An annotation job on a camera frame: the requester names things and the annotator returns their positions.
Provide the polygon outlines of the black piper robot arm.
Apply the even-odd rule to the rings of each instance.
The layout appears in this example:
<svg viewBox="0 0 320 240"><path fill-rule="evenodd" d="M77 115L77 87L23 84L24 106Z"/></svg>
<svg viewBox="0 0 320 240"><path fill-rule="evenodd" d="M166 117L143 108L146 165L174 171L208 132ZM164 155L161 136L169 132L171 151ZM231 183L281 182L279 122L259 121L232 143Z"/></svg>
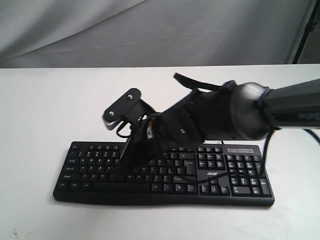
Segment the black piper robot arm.
<svg viewBox="0 0 320 240"><path fill-rule="evenodd" d="M194 149L205 141L257 141L285 128L320 126L318 79L270 89L255 82L222 85L176 73L190 93L163 112L139 100L120 105L130 124L117 172L122 175L174 147Z"/></svg>

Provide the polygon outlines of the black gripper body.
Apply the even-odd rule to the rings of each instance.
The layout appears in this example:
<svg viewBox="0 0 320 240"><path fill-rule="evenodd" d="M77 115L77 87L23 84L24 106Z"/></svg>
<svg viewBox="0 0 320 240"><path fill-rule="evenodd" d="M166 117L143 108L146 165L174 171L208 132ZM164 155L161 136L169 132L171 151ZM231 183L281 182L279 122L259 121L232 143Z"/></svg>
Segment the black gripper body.
<svg viewBox="0 0 320 240"><path fill-rule="evenodd" d="M135 110L129 145L130 160L160 158L173 147L196 148L204 141L235 139L230 103L232 91L192 90L164 112L155 112L148 104Z"/></svg>

